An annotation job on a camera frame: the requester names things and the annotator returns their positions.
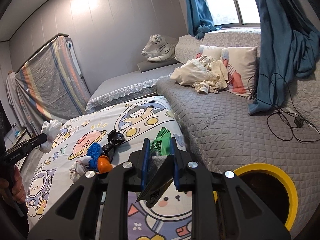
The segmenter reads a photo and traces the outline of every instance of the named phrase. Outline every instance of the gray blanket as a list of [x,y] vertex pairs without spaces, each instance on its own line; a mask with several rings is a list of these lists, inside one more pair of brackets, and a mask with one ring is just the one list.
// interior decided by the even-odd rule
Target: gray blanket
[[90,98],[86,114],[94,113],[108,106],[128,102],[137,98],[156,95],[158,79],[169,76],[182,63],[168,65],[153,70],[131,72],[104,81]]
[[[291,229],[295,237],[311,218],[320,201],[320,142],[284,142],[268,129],[269,115],[249,116],[249,99],[227,91],[198,94],[170,78],[157,82],[158,95],[166,97],[183,130],[190,136],[191,150],[211,171],[235,170],[250,163],[269,163],[285,171],[295,183],[299,206]],[[269,124],[278,136],[289,139],[290,129],[277,115]],[[300,139],[317,139],[306,124],[295,130]]]

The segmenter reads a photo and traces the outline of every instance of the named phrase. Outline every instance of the green plastic bag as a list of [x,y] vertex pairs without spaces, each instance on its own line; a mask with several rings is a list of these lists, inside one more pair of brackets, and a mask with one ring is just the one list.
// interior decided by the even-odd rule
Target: green plastic bag
[[170,131],[162,127],[154,141],[150,144],[151,156],[167,156],[170,155]]

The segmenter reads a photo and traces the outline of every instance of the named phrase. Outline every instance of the yellow rim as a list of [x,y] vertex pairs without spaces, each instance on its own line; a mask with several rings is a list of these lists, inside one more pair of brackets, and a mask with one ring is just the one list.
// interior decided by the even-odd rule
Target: yellow rim
[[289,197],[289,214],[285,223],[285,227],[290,230],[298,211],[298,194],[297,189],[288,174],[286,174],[280,168],[267,163],[248,164],[236,169],[234,172],[237,176],[241,176],[249,172],[262,172],[275,177],[282,183]]
[[214,199],[214,202],[216,203],[217,200],[218,200],[218,194],[216,191],[213,192],[213,199]]

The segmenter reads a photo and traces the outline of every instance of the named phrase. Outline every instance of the metal screw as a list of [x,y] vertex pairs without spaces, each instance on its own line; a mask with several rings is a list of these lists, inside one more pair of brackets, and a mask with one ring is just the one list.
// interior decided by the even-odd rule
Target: metal screw
[[125,169],[131,168],[132,167],[132,163],[131,162],[125,162],[122,164],[122,167],[124,167]]
[[229,179],[232,179],[235,176],[235,174],[232,171],[226,171],[224,175]]
[[188,162],[188,167],[194,169],[194,168],[198,167],[198,163],[196,163],[196,162]]
[[96,175],[96,173],[95,173],[94,171],[87,171],[87,172],[85,173],[85,176],[86,176],[87,178],[92,178],[94,175]]

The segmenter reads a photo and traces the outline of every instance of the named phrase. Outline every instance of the cartoon bear print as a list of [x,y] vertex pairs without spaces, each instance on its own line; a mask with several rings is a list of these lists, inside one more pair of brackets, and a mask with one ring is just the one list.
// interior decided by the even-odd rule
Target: cartoon bear print
[[153,208],[148,208],[145,201],[137,204],[134,196],[128,195],[128,200],[131,200],[128,203],[130,240],[141,237],[151,239],[154,236],[165,240],[191,238],[191,192],[178,192],[171,183]]
[[47,205],[49,191],[52,184],[52,177],[57,168],[48,171],[37,172],[31,180],[28,195],[27,207],[29,209],[28,215],[35,217],[43,215],[44,208]]

